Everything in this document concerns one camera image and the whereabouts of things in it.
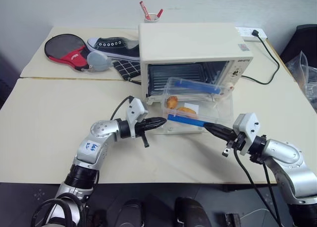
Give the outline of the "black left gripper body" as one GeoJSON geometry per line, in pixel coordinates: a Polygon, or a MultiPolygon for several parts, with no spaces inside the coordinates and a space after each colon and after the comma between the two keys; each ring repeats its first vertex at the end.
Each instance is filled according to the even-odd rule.
{"type": "Polygon", "coordinates": [[[145,148],[149,147],[149,143],[148,140],[146,138],[145,132],[147,130],[147,126],[148,126],[148,121],[144,120],[142,122],[138,122],[135,124],[135,137],[141,137],[142,141],[144,143],[145,148]]]}

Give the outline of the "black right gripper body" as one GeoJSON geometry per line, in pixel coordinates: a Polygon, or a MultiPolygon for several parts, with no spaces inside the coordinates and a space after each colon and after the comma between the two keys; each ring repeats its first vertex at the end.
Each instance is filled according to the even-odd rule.
{"type": "Polygon", "coordinates": [[[246,134],[244,132],[239,132],[236,134],[234,131],[232,131],[229,135],[229,138],[226,143],[226,148],[222,152],[222,155],[225,157],[228,157],[231,149],[237,149],[242,150],[244,147],[246,141],[246,134]]]}

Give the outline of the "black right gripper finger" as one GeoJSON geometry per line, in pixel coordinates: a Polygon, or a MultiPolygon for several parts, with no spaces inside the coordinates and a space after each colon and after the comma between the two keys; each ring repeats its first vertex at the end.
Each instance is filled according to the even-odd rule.
{"type": "Polygon", "coordinates": [[[221,128],[221,127],[207,127],[207,130],[214,136],[222,140],[232,140],[233,130],[230,128],[221,128]]]}
{"type": "Polygon", "coordinates": [[[204,128],[213,135],[235,135],[233,129],[221,124],[205,122],[204,128]]]}

